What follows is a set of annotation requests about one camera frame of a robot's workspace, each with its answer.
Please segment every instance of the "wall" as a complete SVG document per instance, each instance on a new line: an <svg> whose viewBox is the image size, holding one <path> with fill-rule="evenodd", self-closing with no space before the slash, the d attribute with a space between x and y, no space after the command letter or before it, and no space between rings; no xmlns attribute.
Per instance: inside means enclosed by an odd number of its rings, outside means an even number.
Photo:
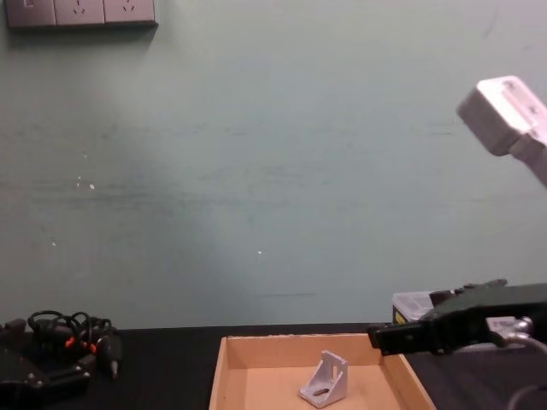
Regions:
<svg viewBox="0 0 547 410"><path fill-rule="evenodd" d="M0 321L389 320L396 291L544 280L547 193L455 108L510 73L547 99L547 3L161 6L0 27Z"/></svg>

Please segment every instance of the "black table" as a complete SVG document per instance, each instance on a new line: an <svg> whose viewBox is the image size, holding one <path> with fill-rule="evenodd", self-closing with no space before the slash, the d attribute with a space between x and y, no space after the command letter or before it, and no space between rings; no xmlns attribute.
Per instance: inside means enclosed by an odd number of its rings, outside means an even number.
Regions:
<svg viewBox="0 0 547 410"><path fill-rule="evenodd" d="M86 395L48 410L206 410L224 336L365 332L368 325L275 325L124 331L120 378L97 376ZM438 410L504 410L512 392L547 382L547 357L534 351L408 356ZM547 393L522 402L547 408Z"/></svg>

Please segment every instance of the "wall outlet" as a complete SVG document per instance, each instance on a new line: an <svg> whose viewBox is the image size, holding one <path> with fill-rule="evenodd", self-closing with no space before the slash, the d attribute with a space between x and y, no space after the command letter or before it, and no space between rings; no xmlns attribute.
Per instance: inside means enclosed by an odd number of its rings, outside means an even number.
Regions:
<svg viewBox="0 0 547 410"><path fill-rule="evenodd" d="M56 24L53 0L4 0L10 27L40 27Z"/></svg>
<svg viewBox="0 0 547 410"><path fill-rule="evenodd" d="M58 26L104 24L103 0L54 0L54 2Z"/></svg>
<svg viewBox="0 0 547 410"><path fill-rule="evenodd" d="M156 24L154 0L104 0L107 24Z"/></svg>

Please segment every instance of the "cardboard box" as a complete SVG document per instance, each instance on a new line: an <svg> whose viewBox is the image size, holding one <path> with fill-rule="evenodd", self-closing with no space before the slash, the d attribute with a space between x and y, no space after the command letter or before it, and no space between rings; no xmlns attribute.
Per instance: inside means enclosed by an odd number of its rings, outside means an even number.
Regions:
<svg viewBox="0 0 547 410"><path fill-rule="evenodd" d="M402 355L382 357L366 334L224 337L209 410L313 410L298 397L321 351L346 359L348 395L329 410L435 410Z"/></svg>

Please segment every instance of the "black device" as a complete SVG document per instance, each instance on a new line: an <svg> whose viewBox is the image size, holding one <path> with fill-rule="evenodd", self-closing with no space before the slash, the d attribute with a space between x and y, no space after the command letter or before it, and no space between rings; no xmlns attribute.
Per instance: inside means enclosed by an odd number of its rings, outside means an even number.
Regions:
<svg viewBox="0 0 547 410"><path fill-rule="evenodd" d="M0 326L0 407L41 407L82 394L96 365L116 378L121 359L109 319L46 310L12 320Z"/></svg>
<svg viewBox="0 0 547 410"><path fill-rule="evenodd" d="M453 290L437 290L429 294L429 299L431 300L432 305L435 307L440 305L442 302L448 301L454 296L461 295L463 292L477 289L477 288L495 288L498 286L506 286L507 279L494 279L485 284L464 284L461 288L456 288Z"/></svg>
<svg viewBox="0 0 547 410"><path fill-rule="evenodd" d="M488 319L532 319L531 337L547 342L547 284L477 286L440 302L420 320L368 329L382 355L429 351L451 353L476 343L504 345Z"/></svg>

